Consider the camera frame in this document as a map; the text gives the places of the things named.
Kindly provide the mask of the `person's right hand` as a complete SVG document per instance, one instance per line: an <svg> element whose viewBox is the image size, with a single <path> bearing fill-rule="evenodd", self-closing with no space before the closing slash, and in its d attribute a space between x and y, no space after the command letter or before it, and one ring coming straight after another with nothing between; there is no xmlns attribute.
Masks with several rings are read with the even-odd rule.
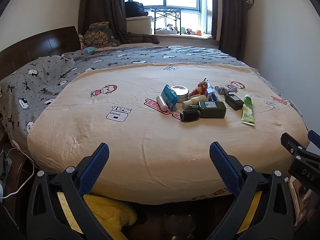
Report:
<svg viewBox="0 0 320 240"><path fill-rule="evenodd" d="M302 224L305 220L310 221L314 210L308 211L309 203L311 196L313 194L313 191L311 189L308 190L308 192L305 194L304 198L302 199L302 207L300 209L300 213L296 219L295 227Z"/></svg>

